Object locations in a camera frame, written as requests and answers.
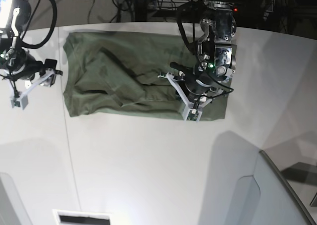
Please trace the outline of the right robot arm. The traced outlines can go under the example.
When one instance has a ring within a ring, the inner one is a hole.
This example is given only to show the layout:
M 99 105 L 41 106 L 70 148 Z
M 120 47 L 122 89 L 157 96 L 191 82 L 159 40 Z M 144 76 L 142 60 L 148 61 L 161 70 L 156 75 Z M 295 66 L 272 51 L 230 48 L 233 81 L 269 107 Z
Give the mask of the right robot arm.
M 24 41 L 36 9 L 29 0 L 0 0 L 0 76 L 14 86 L 17 80 L 33 81 L 38 74 L 40 85 L 50 87 L 62 71 L 55 59 L 35 60 L 30 50 L 43 47 L 51 38 L 57 22 L 57 4 L 48 0 L 53 16 L 47 35 L 37 44 Z

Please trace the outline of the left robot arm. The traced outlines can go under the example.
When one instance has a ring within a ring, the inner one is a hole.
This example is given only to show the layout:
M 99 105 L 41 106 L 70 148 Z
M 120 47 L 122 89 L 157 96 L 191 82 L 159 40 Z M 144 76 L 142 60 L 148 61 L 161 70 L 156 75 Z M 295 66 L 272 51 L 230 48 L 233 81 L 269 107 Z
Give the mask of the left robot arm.
M 237 25 L 233 12 L 234 2 L 230 0 L 190 0 L 177 8 L 176 23 L 181 38 L 196 62 L 192 67 L 171 62 L 170 67 L 180 72 L 174 80 L 191 103 L 233 92 L 228 85 L 236 71 L 232 40 Z M 200 25 L 202 36 L 189 41 L 183 26 L 185 17 Z

